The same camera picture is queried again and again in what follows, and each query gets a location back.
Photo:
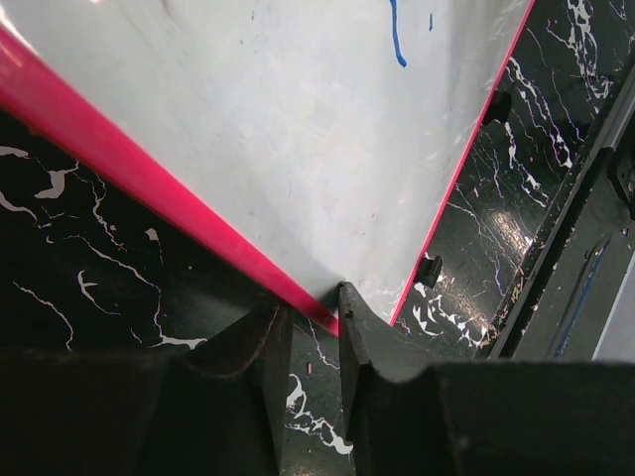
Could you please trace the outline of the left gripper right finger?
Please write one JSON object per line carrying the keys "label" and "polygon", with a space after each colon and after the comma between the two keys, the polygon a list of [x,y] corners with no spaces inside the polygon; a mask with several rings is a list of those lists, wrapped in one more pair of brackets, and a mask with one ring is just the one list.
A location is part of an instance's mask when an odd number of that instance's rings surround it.
{"label": "left gripper right finger", "polygon": [[436,359],[338,290],[345,434],[360,475],[630,475],[634,368]]}

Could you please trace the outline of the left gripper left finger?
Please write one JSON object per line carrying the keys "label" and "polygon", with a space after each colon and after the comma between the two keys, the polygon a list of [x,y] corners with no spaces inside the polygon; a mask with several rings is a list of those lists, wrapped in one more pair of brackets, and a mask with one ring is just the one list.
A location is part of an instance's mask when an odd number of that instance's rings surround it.
{"label": "left gripper left finger", "polygon": [[293,313],[268,299],[188,352],[1,354],[5,475],[276,475]]}

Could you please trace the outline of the pink framed whiteboard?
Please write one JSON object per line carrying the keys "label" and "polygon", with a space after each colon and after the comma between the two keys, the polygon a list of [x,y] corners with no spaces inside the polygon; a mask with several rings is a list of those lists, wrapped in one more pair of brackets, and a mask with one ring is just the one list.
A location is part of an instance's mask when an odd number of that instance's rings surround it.
{"label": "pink framed whiteboard", "polygon": [[5,1],[1,105],[336,331],[394,322],[529,1]]}

